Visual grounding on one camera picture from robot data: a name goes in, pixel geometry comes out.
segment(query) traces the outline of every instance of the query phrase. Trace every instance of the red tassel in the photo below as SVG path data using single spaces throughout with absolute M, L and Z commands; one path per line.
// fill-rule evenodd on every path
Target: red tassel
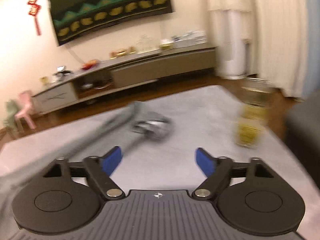
M 40 35 L 41 35 L 41 31 L 40 31 L 40 27 L 39 27 L 39 23 L 38 23 L 38 18 L 37 18 L 37 17 L 34 17 L 34 19 L 35 19 L 37 36 L 40 36 Z

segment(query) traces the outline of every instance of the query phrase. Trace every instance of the tv cabinet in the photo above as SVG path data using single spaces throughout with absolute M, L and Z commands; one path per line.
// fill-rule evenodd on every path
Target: tv cabinet
M 215 66 L 215 48 L 209 43 L 132 54 L 101 62 L 87 71 L 79 70 L 35 94 L 33 100 L 37 111 L 47 114 L 103 95 L 156 82 L 163 77 Z M 98 85 L 84 91 L 82 85 L 86 83 Z

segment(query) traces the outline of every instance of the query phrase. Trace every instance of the television screen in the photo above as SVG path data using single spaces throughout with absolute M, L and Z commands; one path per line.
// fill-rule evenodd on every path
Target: television screen
M 59 45 L 130 19 L 171 13 L 170 0 L 49 0 Z

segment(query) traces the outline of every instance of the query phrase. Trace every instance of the pink chair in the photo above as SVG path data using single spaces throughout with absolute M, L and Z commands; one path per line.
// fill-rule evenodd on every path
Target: pink chair
M 23 104 L 23 107 L 14 116 L 19 128 L 21 128 L 22 131 L 23 131 L 23 127 L 21 125 L 20 119 L 24 118 L 26 120 L 28 126 L 31 129 L 35 129 L 36 125 L 35 125 L 35 123 L 33 122 L 33 120 L 31 119 L 31 117 L 29 115 L 29 113 L 34 110 L 34 107 L 33 107 L 33 104 L 32 104 L 32 100 L 31 100 L 31 91 L 28 90 L 28 91 L 24 91 L 24 92 L 20 93 L 19 94 L 19 100 Z

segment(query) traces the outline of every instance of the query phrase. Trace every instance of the wooden floor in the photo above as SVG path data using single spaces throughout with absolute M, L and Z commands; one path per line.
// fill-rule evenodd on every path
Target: wooden floor
M 208 70 L 172 76 L 155 83 L 100 97 L 89 102 L 90 104 L 79 103 L 58 110 L 53 114 L 39 116 L 35 119 L 36 130 L 29 129 L 24 123 L 24 132 L 16 136 L 23 137 L 80 118 L 126 106 L 132 101 L 146 101 L 210 85 L 221 85 L 241 100 L 241 84 L 242 80 L 223 80 Z M 281 139 L 284 138 L 285 134 L 284 115 L 295 103 L 292 98 L 285 98 L 279 90 L 272 95 L 268 126 Z M 11 140 L 13 138 L 9 134 L 6 134 L 2 139 L 0 138 L 0 149 L 4 143 Z

